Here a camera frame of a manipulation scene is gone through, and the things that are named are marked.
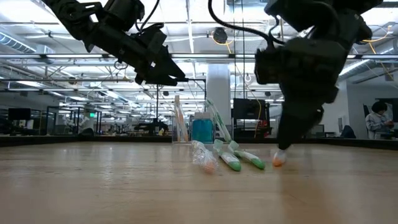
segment yellow cable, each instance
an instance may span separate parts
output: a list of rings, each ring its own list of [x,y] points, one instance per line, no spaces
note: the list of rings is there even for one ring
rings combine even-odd
[[[376,50],[374,49],[372,43],[369,43],[369,46],[371,46],[371,49],[373,51],[374,54],[376,53]],[[391,77],[392,80],[394,80],[394,77],[389,73],[389,71],[387,70],[387,68],[384,66],[384,64],[382,62],[380,62],[381,66],[384,68],[384,70],[386,71],[386,73]]]
[[[388,32],[390,31],[390,27],[388,27],[386,34],[384,35],[384,37],[381,37],[377,40],[362,40],[362,42],[366,42],[366,43],[373,43],[373,42],[377,42],[380,41],[382,39],[385,39],[388,36]]]
[[[216,44],[218,44],[218,45],[226,45],[226,47],[228,48],[229,53],[231,54],[232,52],[231,52],[231,48],[229,47],[229,45],[230,45],[232,42],[234,42],[234,41],[232,40],[232,41],[229,42],[229,43],[220,44],[220,43],[217,43],[217,41],[214,39],[213,34],[214,34],[214,31],[211,33],[211,38],[213,39],[214,43],[216,43]],[[244,85],[245,85],[246,88],[250,91],[250,93],[253,95],[254,99],[256,99],[257,102],[259,103],[260,110],[259,110],[259,117],[257,118],[257,120],[259,121],[259,120],[260,120],[260,116],[261,116],[261,103],[260,103],[260,101],[257,99],[257,97],[254,95],[254,93],[251,91],[251,89],[248,87],[248,85],[246,84],[246,82],[244,81],[244,76],[242,75],[241,71],[239,71],[238,66],[235,65],[235,67],[236,67],[236,69],[238,70],[239,75],[243,78],[243,83],[244,83]],[[257,122],[257,123],[256,123],[256,128],[255,128],[255,130],[254,130],[254,138],[256,138],[256,136],[257,136],[257,128],[258,128],[258,125],[259,125],[259,123]]]
[[[214,43],[216,43],[216,44],[218,44],[218,45],[227,45],[227,46],[228,46],[229,44],[232,44],[232,42],[234,42],[233,40],[231,40],[231,42],[225,43],[225,44],[217,43],[217,41],[214,39],[213,34],[214,34],[214,31],[211,33],[211,38],[213,39]]]
[[[254,95],[254,93],[251,91],[251,89],[250,89],[249,86],[246,84],[246,82],[244,81],[244,76],[242,75],[242,73],[241,73],[241,71],[239,70],[238,66],[235,65],[235,67],[236,67],[236,69],[238,70],[239,75],[243,78],[243,83],[244,83],[244,85],[245,85],[246,88],[250,91],[250,93],[253,95],[254,99],[256,99],[257,102],[259,103],[260,110],[259,110],[259,117],[257,118],[257,120],[260,121],[260,116],[261,116],[261,103],[260,103],[260,101],[257,99],[257,97]],[[257,136],[257,127],[258,127],[258,125],[259,125],[259,123],[257,122],[257,123],[256,123],[256,128],[255,128],[255,130],[254,130],[254,138],[256,138],[256,136]]]
[[[229,47],[229,44],[226,44],[226,47],[228,48],[229,53],[231,54],[231,49]]]

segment toothbrush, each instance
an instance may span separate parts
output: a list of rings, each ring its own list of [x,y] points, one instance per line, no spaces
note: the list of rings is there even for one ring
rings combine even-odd
[[[245,158],[248,161],[252,162],[259,169],[263,170],[266,168],[266,163],[262,161],[260,158],[251,153],[239,150],[239,144],[236,143],[235,141],[231,141],[231,143],[228,146],[228,150],[232,152],[236,157]]]
[[[223,134],[225,141],[230,143],[232,141],[231,135],[229,134],[228,129],[226,128],[226,126],[223,122],[223,119],[221,119],[220,113],[218,112],[213,101],[211,99],[206,99],[205,105],[213,113],[213,117],[216,120],[218,128],[220,129],[221,133]]]
[[[224,162],[229,165],[229,167],[234,171],[241,171],[242,166],[239,159],[229,152],[224,152],[221,150],[223,147],[223,142],[221,140],[216,139],[214,141],[213,149],[217,152],[217,154],[224,160]]]

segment orange object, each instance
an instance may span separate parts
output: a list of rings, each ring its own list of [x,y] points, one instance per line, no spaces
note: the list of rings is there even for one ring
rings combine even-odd
[[[203,166],[203,169],[208,174],[214,174],[214,172],[216,171],[216,164],[213,161],[208,161]]]
[[[272,160],[272,165],[274,165],[274,167],[281,167],[282,164],[283,164],[283,162],[278,158],[274,158]]]

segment computer monitor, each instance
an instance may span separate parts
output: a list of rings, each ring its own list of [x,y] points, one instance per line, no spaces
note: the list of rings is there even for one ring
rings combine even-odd
[[[8,120],[30,120],[30,108],[8,108]]]

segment green toothbrush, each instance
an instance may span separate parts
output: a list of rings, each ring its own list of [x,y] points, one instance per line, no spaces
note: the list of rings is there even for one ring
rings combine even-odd
[[[214,141],[213,149],[224,160],[224,162],[227,163],[227,165],[229,165],[229,167],[232,170],[241,171],[242,169],[241,162],[239,161],[238,158],[236,158],[236,156],[234,156],[234,154],[222,151],[221,149],[223,147],[223,144],[224,144],[223,141],[216,139]]]
[[[239,144],[236,143],[235,141],[231,141],[231,143],[228,146],[228,150],[231,151],[236,157],[247,159],[248,161],[252,162],[259,169],[266,168],[266,163],[264,161],[262,161],[260,158],[258,158],[257,156],[255,156],[251,153],[241,151],[238,148],[239,148]]]

